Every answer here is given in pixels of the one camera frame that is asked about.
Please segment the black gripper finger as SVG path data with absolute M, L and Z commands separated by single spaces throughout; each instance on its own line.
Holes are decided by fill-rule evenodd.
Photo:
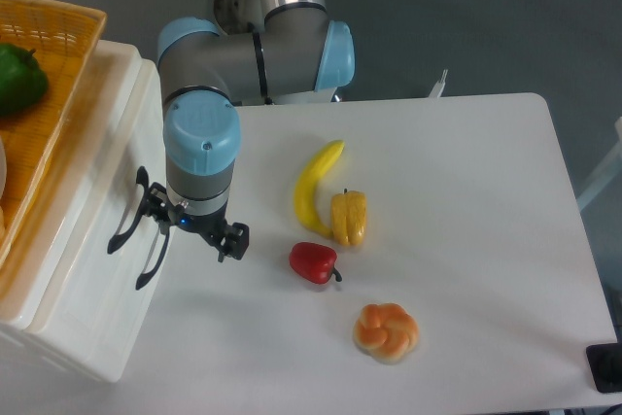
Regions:
M 140 212 L 143 216 L 155 220 L 159 233 L 162 235 L 167 235 L 172 226 L 169 207 L 170 203 L 164 186 L 154 182 L 145 189 L 141 199 Z
M 249 227 L 241 223 L 220 223 L 208 234 L 207 242 L 218 250 L 218 262 L 226 258 L 241 260 L 249 247 Z

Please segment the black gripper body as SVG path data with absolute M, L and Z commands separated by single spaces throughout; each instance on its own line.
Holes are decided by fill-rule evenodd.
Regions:
M 205 215 L 194 215 L 181 204 L 173 205 L 166 200 L 166 214 L 168 220 L 164 223 L 164 231 L 168 232 L 171 227 L 199 235 L 212 247 L 219 247 L 225 238 L 227 222 L 225 212 L 227 202 L 218 210 Z

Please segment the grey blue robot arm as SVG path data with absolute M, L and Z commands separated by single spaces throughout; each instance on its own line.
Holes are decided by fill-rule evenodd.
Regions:
M 217 20 L 184 17 L 159 34 L 167 224 L 200 235 L 221 258 L 240 259 L 250 234 L 225 218 L 241 145 L 236 104 L 349 84 L 349 27 L 325 0 L 259 0 L 259 22 L 228 34 Z

